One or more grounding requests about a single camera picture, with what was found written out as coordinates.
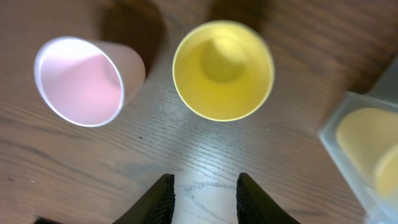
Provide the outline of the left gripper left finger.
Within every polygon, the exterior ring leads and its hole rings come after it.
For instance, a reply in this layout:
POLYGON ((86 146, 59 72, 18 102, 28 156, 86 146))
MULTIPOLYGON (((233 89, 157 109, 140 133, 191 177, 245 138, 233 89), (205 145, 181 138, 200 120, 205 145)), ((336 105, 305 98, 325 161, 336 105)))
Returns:
POLYGON ((175 208, 174 183, 173 174, 162 175, 113 224, 171 224, 175 208))

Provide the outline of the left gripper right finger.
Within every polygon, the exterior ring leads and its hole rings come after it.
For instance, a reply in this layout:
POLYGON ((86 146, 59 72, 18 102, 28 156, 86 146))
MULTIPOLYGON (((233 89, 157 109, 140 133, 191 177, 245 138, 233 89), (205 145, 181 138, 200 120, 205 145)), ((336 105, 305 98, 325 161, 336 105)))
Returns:
POLYGON ((237 179, 236 200, 239 224, 300 224, 245 172, 237 179))

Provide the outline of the yellow plastic cup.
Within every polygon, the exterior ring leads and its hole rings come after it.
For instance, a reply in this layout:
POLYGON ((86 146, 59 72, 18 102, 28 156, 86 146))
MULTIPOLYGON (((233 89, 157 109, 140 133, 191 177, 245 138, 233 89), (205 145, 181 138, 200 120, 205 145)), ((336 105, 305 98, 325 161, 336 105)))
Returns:
POLYGON ((380 197, 397 193, 397 113, 377 108, 355 110, 338 125, 336 140, 380 197))
POLYGON ((236 121, 259 109, 275 82, 266 41, 240 22, 217 20, 191 30, 179 43, 172 76, 182 101, 213 121, 236 121))

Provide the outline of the pink plastic cup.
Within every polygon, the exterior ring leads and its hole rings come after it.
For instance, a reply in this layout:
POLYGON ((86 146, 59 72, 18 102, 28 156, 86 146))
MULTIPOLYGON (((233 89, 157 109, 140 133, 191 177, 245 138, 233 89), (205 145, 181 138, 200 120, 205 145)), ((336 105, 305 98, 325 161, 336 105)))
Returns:
POLYGON ((132 48, 102 40, 57 37, 34 61, 34 79, 59 117, 83 127, 112 122, 144 84, 146 68, 132 48))

